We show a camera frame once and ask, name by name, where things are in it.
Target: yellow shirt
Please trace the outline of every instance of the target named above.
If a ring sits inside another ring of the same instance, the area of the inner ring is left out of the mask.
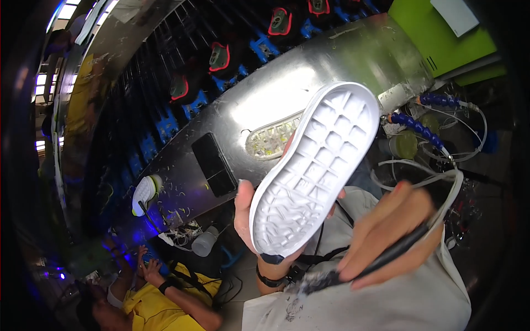
[[[190,275],[188,269],[180,263],[175,270]],[[214,296],[219,290],[221,281],[212,281],[211,278],[201,274],[196,275],[199,282]],[[183,291],[211,306],[211,299],[207,294],[195,288],[184,288]],[[138,292],[128,291],[122,309],[126,314],[131,311],[134,314],[132,331],[204,331],[191,316],[149,283]]]

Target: white shoe sole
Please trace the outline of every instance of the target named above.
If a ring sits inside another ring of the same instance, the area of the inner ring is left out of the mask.
[[[250,207],[252,245],[266,262],[280,263],[315,234],[372,145],[379,117],[379,101],[357,83],[332,83],[313,96]]]

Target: hand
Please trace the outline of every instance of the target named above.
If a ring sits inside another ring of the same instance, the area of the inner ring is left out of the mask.
[[[165,279],[162,277],[162,275],[160,275],[159,272],[161,267],[162,263],[159,263],[158,260],[153,258],[149,260],[147,267],[145,265],[140,267],[140,269],[144,271],[145,280],[156,288],[160,287],[160,285],[165,282]]]
[[[370,213],[355,223],[350,249],[338,265],[339,278],[352,280],[387,247],[412,232],[435,212],[427,191],[413,189],[408,182],[398,183],[394,191],[386,194]],[[381,284],[416,270],[440,243],[443,228],[443,225],[439,226],[425,240],[381,269],[353,281],[351,288]]]
[[[291,146],[291,142],[293,141],[293,138],[294,138],[294,133],[289,138],[287,143],[285,144],[284,153],[281,156],[282,158],[287,152],[287,149]],[[259,257],[259,254],[254,249],[254,246],[252,245],[252,240],[250,239],[249,217],[250,217],[250,204],[252,202],[253,196],[254,196],[254,187],[252,186],[252,183],[249,181],[245,181],[245,180],[241,181],[237,189],[237,196],[235,197],[235,200],[234,200],[234,204],[235,204],[234,228],[237,231],[237,234],[243,240],[243,242],[245,242],[246,246],[250,249],[250,251],[258,255]],[[338,198],[342,199],[345,196],[346,196],[346,193],[344,192],[344,190],[341,190]],[[335,211],[335,205],[331,207],[331,210],[328,214],[328,218],[333,216],[334,211]],[[302,246],[299,250],[297,250],[292,255],[287,256],[282,261],[282,264],[284,262],[290,263],[296,260],[300,256],[300,254],[304,251],[304,249],[305,249],[305,245]]]
[[[147,253],[148,249],[145,247],[145,245],[141,245],[138,247],[138,276],[144,278],[144,254]]]

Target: floor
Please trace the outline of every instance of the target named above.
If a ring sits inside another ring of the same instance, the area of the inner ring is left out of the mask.
[[[256,263],[257,257],[247,248],[245,253],[239,261],[232,268],[234,276],[241,279],[241,291],[236,295],[240,288],[240,282],[235,277],[231,276],[234,283],[234,288],[226,295],[226,299],[234,298],[230,302],[224,304],[220,313],[224,318],[223,325],[219,331],[241,331],[241,321],[243,318],[243,305],[245,301],[257,298],[260,292],[256,286]],[[224,293],[229,286],[229,282],[225,281],[219,290],[219,293]]]

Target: wristband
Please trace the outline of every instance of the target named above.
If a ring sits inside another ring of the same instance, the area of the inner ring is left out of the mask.
[[[172,286],[172,285],[171,285],[170,282],[165,281],[165,282],[162,283],[162,285],[160,285],[160,286],[158,287],[158,290],[159,290],[163,295],[165,295],[165,290],[166,290],[168,287],[171,287],[171,286]]]
[[[260,282],[265,284],[265,286],[270,288],[277,288],[282,284],[295,283],[302,279],[304,273],[305,272],[302,269],[295,265],[289,268],[287,275],[285,275],[284,277],[278,280],[272,280],[260,274],[260,270],[258,268],[258,265],[256,264],[256,275],[258,275],[258,279],[260,280]]]

